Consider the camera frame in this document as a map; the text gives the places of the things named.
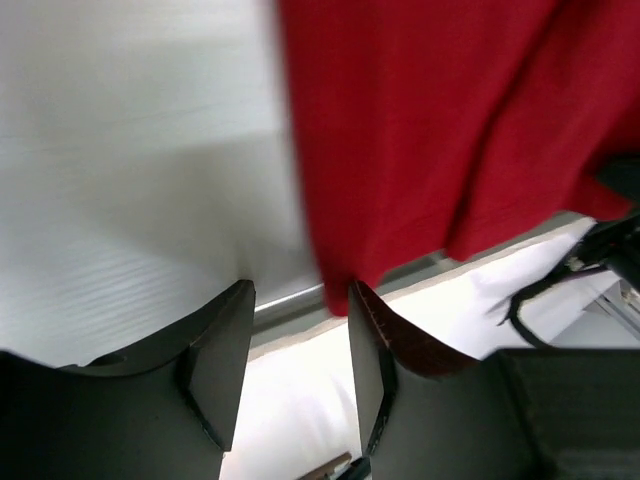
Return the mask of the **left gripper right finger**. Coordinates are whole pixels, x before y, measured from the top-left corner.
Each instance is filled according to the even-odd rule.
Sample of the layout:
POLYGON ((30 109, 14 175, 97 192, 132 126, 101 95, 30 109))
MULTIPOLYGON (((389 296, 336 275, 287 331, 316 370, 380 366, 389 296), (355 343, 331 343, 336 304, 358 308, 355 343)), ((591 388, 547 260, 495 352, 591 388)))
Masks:
POLYGON ((635 349, 501 349, 470 357, 348 294, 363 454, 377 479, 635 479, 635 349))

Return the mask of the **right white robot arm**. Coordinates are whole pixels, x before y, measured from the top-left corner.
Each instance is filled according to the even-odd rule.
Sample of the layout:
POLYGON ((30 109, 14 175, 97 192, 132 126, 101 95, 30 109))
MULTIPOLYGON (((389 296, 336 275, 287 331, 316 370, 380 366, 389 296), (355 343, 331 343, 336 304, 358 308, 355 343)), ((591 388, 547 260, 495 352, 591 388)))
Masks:
POLYGON ((633 208, 623 218, 592 226, 542 279, 521 288, 509 299, 503 321, 534 348, 549 344, 523 323, 522 305, 566 281, 587 278, 605 271, 616 273, 639 289, 639 156, 616 157, 596 175, 605 187, 630 200, 633 208))

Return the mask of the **red t shirt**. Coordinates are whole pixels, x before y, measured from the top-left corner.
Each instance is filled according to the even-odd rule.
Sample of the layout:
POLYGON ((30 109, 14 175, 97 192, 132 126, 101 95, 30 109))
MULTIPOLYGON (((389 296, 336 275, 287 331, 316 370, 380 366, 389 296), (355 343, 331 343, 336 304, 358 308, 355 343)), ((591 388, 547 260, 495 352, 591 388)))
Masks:
POLYGON ((435 251, 554 214, 624 216, 639 150, 635 1, 281 1, 297 169, 332 314, 435 251))

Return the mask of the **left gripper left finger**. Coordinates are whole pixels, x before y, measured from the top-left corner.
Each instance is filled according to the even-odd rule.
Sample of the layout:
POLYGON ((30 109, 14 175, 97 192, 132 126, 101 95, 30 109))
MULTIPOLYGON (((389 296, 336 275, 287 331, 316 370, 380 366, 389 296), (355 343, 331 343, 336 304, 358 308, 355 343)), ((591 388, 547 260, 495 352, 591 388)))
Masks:
POLYGON ((5 479, 215 479, 231 449, 255 287, 89 365, 1 355, 5 479))

